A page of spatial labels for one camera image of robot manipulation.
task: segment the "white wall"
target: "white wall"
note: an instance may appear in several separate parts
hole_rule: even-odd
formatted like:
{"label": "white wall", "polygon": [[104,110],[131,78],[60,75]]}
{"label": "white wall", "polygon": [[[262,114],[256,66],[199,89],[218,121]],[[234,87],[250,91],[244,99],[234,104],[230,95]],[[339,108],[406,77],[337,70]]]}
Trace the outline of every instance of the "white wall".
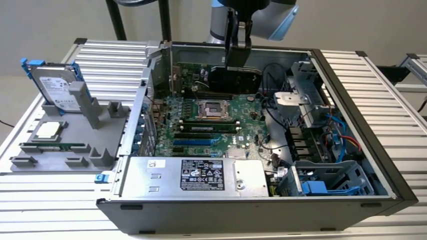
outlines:
{"label": "white wall", "polygon": [[[427,53],[427,0],[297,2],[299,14],[284,41],[255,38],[255,45],[362,50],[382,65],[397,64],[406,53]],[[211,0],[171,0],[170,11],[174,40],[206,41]],[[162,39],[158,3],[120,7],[120,12],[130,40]],[[106,0],[0,0],[0,33],[0,120],[15,124],[36,95],[20,59],[58,62],[75,38],[115,40],[116,36]],[[419,106],[422,94],[406,97]],[[0,142],[8,131],[0,124]]]}

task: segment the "wire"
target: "wire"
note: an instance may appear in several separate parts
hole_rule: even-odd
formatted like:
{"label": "wire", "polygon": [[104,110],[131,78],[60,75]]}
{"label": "wire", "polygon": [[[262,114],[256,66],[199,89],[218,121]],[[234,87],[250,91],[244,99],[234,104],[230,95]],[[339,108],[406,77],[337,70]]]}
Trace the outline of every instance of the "wire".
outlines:
{"label": "wire", "polygon": [[159,118],[158,118],[156,124],[159,124],[159,120],[160,120],[160,108],[159,108],[158,104],[155,103],[155,101],[150,98],[150,96],[146,96],[146,97],[147,97],[147,98],[150,99],[150,101],[152,102],[152,105],[155,105],[155,107],[158,108]]}
{"label": "wire", "polygon": [[114,0],[118,4],[126,7],[136,7],[155,2],[156,0]]}
{"label": "wire", "polygon": [[[343,134],[346,134],[347,124],[346,124],[338,117],[335,117],[335,116],[333,116],[333,115],[330,115],[330,114],[327,114],[326,116],[342,125]],[[343,161],[343,157],[345,157],[345,155],[346,155],[346,142],[347,142],[347,141],[342,140],[341,154],[339,154],[339,157],[338,157],[335,163],[341,163],[341,162]]]}
{"label": "wire", "polygon": [[10,126],[11,128],[15,128],[15,126],[14,126],[12,124],[8,124],[7,122],[4,122],[4,121],[2,121],[2,120],[0,120],[0,123],[4,124],[4,125],[7,125],[7,126]]}
{"label": "wire", "polygon": [[[263,102],[264,102],[266,100],[268,100],[268,97],[264,97],[264,99],[260,101],[260,106],[262,106],[262,107],[263,107]],[[266,105],[266,111],[267,111],[270,117],[272,118],[272,120],[286,129],[287,126],[274,117],[272,113],[271,113],[270,110],[268,110],[267,105]]]}
{"label": "wire", "polygon": [[[271,63],[268,63],[266,66],[264,66],[264,68],[263,68],[263,70],[262,70],[262,82],[260,82],[260,86],[262,86],[262,92],[264,93],[264,92],[268,92],[268,80],[266,81],[266,83],[264,83],[264,75],[266,75],[266,70],[267,70],[267,68],[270,67],[270,66],[272,66],[272,65],[278,65],[280,68],[282,68],[282,70],[283,70],[283,75],[284,75],[284,81],[287,81],[287,70],[286,70],[286,68],[278,63],[278,62],[271,62]],[[276,82],[276,79],[274,78],[274,76],[272,76],[272,74],[268,72],[267,74],[270,74],[270,77],[272,78],[272,81],[274,81],[274,83],[275,83],[275,85],[278,86],[278,82]]]}
{"label": "wire", "polygon": [[264,142],[267,136],[270,136],[270,134],[267,134],[267,135],[263,137],[263,139],[260,140],[260,142],[259,142],[259,145],[260,145],[264,149],[267,149],[267,150],[276,150],[276,149],[280,149],[280,148],[288,146],[288,145],[286,144],[286,145],[282,145],[282,146],[278,146],[278,147],[272,147],[272,148],[266,147],[266,146],[263,145],[263,142]]}
{"label": "wire", "polygon": [[196,93],[194,91],[192,91],[192,94],[195,96],[195,99],[198,99],[198,101],[199,101],[198,95],[196,95]]}
{"label": "wire", "polygon": [[194,81],[196,84],[202,84],[202,85],[204,85],[207,88],[210,88],[210,86],[206,84],[206,83],[203,83],[203,82],[200,82],[200,81]]}
{"label": "wire", "polygon": [[354,145],[358,149],[359,149],[359,146],[355,144],[355,142],[354,141],[351,141],[350,139],[347,139],[346,138],[346,140],[351,143],[351,145]]}
{"label": "wire", "polygon": [[422,102],[422,105],[421,105],[421,107],[419,107],[419,109],[418,109],[418,112],[423,111],[423,108],[425,108],[426,104],[427,104],[427,100],[425,100],[425,101]]}
{"label": "wire", "polygon": [[299,127],[305,121],[305,117],[307,116],[307,114],[310,114],[313,111],[315,110],[315,108],[313,108],[309,112],[306,112],[306,114],[302,116],[301,120],[298,121],[299,123],[297,124],[297,126]]}
{"label": "wire", "polygon": [[343,135],[341,135],[339,137],[343,139],[347,139],[349,142],[351,142],[351,144],[359,149],[359,152],[362,151],[362,147],[357,139],[354,139],[351,136],[343,136]]}
{"label": "wire", "polygon": [[160,114],[160,109],[158,104],[155,103],[155,101],[150,98],[150,96],[146,96],[148,98],[148,100],[152,102],[152,105],[155,105],[155,107],[158,108],[159,114]]}

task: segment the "blue tab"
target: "blue tab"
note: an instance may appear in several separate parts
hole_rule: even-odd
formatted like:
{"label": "blue tab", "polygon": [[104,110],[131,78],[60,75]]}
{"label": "blue tab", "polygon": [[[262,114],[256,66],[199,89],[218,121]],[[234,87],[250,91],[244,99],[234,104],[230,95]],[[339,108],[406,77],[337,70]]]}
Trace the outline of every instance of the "blue tab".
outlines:
{"label": "blue tab", "polygon": [[329,194],[327,186],[325,181],[306,181],[302,184],[302,190],[305,194]]}
{"label": "blue tab", "polygon": [[335,145],[341,145],[342,141],[339,139],[339,132],[337,130],[333,131],[333,141]]}
{"label": "blue tab", "polygon": [[28,62],[28,65],[32,65],[32,66],[42,66],[43,64],[46,64],[46,61],[44,60],[36,60],[36,59],[34,59],[34,60],[31,60],[30,62]]}
{"label": "blue tab", "polygon": [[108,183],[108,175],[107,174],[96,174],[95,183],[96,184],[107,184]]}

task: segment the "power supply label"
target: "power supply label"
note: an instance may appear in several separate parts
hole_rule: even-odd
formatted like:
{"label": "power supply label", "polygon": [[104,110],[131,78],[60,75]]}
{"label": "power supply label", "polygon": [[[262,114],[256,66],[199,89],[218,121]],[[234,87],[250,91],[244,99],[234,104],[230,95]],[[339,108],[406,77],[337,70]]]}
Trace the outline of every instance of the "power supply label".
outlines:
{"label": "power supply label", "polygon": [[223,160],[183,160],[180,189],[184,191],[226,190]]}

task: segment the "cpu socket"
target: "cpu socket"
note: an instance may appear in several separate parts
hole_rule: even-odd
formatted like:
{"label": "cpu socket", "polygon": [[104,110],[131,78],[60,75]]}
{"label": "cpu socket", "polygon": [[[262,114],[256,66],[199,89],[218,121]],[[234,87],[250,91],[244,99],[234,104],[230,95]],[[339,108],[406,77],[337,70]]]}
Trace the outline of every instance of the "cpu socket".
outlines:
{"label": "cpu socket", "polygon": [[198,118],[210,119],[210,120],[228,120],[228,102],[227,101],[212,101],[203,100],[198,102],[199,113]]}

